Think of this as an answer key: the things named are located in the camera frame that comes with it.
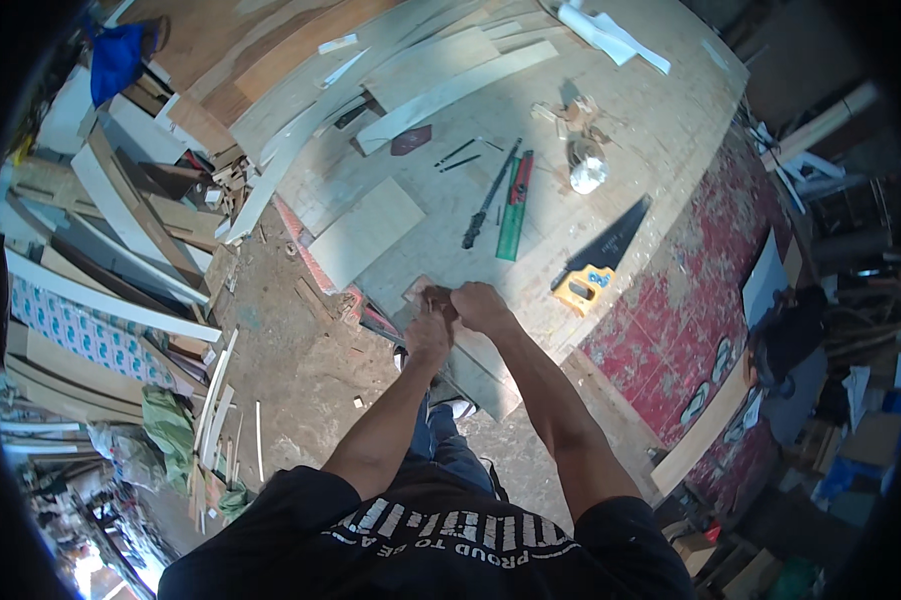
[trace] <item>workbench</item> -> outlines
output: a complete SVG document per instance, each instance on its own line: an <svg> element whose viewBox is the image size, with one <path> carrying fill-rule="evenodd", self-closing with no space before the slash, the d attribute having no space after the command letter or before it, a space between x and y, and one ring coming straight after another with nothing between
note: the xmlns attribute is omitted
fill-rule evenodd
<svg viewBox="0 0 901 600"><path fill-rule="evenodd" d="M513 15L536 10L516 2ZM677 0L614 3L588 0L585 9L606 11L638 41L671 61L663 75L636 56L617 66L570 30L549 35L560 56L470 94L420 125L433 140L405 156L387 148L363 157L350 140L378 117L365 112L343 130L311 139L276 192L300 221L319 236L385 178L394 180L426 214L408 234L355 281L399 328L412 313L401 297L420 275L456 287L492 283L528 333L558 363L600 321L642 269L680 214L711 161L744 90L747 71L732 52ZM602 110L595 121L612 139L603 150L610 177L588 196L568 182L567 141L553 123L530 115L533 103L568 104L591 96ZM470 216L479 210L506 152L473 144L479 160L444 174L434 163L470 138L483 137L505 150L516 138L536 163L516 263L494 257L494 225L504 192L497 194L474 247L461 248ZM617 279L586 318L578 318L550 294L550 282L567 258L622 215L642 194L653 205L619 265ZM501 420L520 402L513 378L489 340L470 336L449 362L454 385Z"/></svg>

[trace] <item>red tool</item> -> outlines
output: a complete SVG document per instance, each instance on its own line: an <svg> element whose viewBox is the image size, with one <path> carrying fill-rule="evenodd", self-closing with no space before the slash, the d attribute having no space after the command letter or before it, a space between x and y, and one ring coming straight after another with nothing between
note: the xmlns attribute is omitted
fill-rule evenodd
<svg viewBox="0 0 901 600"><path fill-rule="evenodd" d="M520 159L520 164L516 168L516 179L514 179L514 186L511 187L507 204L515 205L527 202L527 186L530 184L530 172L533 170L534 151L528 150L523 153L523 158Z"/></svg>

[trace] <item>blue cloth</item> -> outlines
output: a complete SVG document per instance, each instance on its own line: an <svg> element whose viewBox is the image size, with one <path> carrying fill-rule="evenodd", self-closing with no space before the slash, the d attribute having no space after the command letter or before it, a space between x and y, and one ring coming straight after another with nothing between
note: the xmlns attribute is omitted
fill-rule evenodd
<svg viewBox="0 0 901 600"><path fill-rule="evenodd" d="M113 29L102 28L93 37L93 61L90 63L90 97L95 108L107 102L140 79L143 74L145 25L132 23ZM147 57L156 49L146 49Z"/></svg>
<svg viewBox="0 0 901 600"><path fill-rule="evenodd" d="M427 414L429 402L428 392L420 402L414 436L400 471L406 473L428 463L436 463L444 471L486 492L488 497L496 498L491 476L467 446L467 438L457 431L453 409L448 404L439 404Z"/></svg>

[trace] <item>red patterned surface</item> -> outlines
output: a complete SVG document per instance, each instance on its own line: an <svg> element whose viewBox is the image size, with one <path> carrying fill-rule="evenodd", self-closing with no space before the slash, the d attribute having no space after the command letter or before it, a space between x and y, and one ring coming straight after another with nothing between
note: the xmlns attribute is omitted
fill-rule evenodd
<svg viewBox="0 0 901 600"><path fill-rule="evenodd" d="M581 344L668 449L692 425L680 416L710 378L720 339L730 338L734 360L743 350L740 288L770 226L783 257L789 220L759 158L732 127L650 264ZM717 389L711 383L708 402ZM737 443L722 438L687 479L727 511L774 443L764 422Z"/></svg>

